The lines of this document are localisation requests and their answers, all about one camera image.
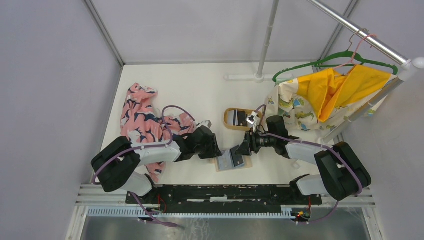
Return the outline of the black VIP credit card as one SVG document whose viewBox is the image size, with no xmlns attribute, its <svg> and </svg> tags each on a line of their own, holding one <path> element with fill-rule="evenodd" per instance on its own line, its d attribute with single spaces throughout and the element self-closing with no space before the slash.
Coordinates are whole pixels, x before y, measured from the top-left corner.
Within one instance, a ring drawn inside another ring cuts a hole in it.
<svg viewBox="0 0 424 240">
<path fill-rule="evenodd" d="M 242 168 L 246 165 L 245 160 L 243 158 L 243 155 L 235 155 L 234 154 L 234 150 L 236 149 L 235 146 L 233 148 L 230 149 L 230 157 L 231 157 L 231 163 L 232 163 L 232 167 L 235 169 L 239 169 Z"/>
</svg>

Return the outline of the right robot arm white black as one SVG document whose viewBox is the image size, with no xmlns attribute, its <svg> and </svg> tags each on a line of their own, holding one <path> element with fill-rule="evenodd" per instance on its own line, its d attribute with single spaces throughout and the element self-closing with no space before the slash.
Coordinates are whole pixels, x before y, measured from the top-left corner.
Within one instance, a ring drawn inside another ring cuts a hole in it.
<svg viewBox="0 0 424 240">
<path fill-rule="evenodd" d="M 317 166 L 316 175 L 301 176 L 293 180 L 289 199 L 302 204 L 310 195 L 330 195 L 337 201 L 359 195 L 369 187 L 372 178 L 351 146 L 341 141 L 333 146 L 309 142 L 291 136 L 285 127 L 284 118 L 273 115 L 266 119 L 268 130 L 249 130 L 235 154 L 251 156 L 262 148 L 273 148 L 286 159 L 301 160 Z"/>
</svg>

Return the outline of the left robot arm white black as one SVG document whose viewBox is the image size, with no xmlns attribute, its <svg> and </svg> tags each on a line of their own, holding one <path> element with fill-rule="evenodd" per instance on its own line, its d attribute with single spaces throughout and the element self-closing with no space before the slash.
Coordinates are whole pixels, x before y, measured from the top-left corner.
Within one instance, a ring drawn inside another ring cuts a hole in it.
<svg viewBox="0 0 424 240">
<path fill-rule="evenodd" d="M 222 156 L 216 135 L 202 125 L 192 133 L 174 135 L 171 142 L 131 143 L 125 136 L 116 138 L 91 160 L 92 183 L 106 193 L 125 190 L 145 204 L 157 198 L 153 179 L 136 169 L 148 164 L 181 162 L 198 156 L 213 159 Z"/>
</svg>

